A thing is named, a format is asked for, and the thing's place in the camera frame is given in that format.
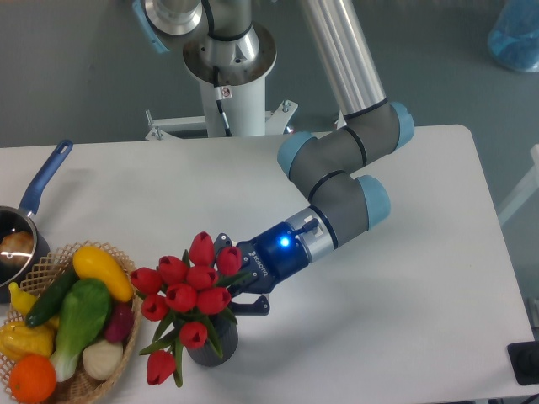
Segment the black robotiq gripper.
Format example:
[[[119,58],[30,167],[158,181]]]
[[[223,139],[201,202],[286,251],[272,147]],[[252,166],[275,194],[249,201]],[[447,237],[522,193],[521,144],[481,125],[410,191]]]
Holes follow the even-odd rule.
[[[215,259],[226,247],[236,243],[227,234],[220,233],[214,243]],[[287,222],[281,222],[251,240],[238,243],[242,253],[242,273],[249,273],[231,288],[232,295],[242,293],[260,294],[253,303],[231,303],[235,316],[267,316],[270,303],[266,295],[277,284],[304,269],[309,263],[306,249],[296,238],[295,229]]]

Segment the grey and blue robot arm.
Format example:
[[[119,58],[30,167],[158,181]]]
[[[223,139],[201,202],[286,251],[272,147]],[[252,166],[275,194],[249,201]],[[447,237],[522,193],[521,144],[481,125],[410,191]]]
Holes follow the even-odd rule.
[[[150,120],[155,135],[204,128],[210,137],[283,133],[293,112],[284,101],[265,109],[265,78],[276,59],[270,32],[252,19],[248,1],[135,1],[136,16],[158,52],[178,44],[188,72],[198,81],[200,119]],[[268,293],[390,213],[386,190],[356,172],[408,143],[414,121],[390,103],[381,85],[354,6],[349,1],[300,4],[344,123],[316,137],[286,138],[277,160],[308,207],[251,240],[240,242],[242,269],[231,295],[257,295],[252,304],[231,303],[237,315],[264,315]]]

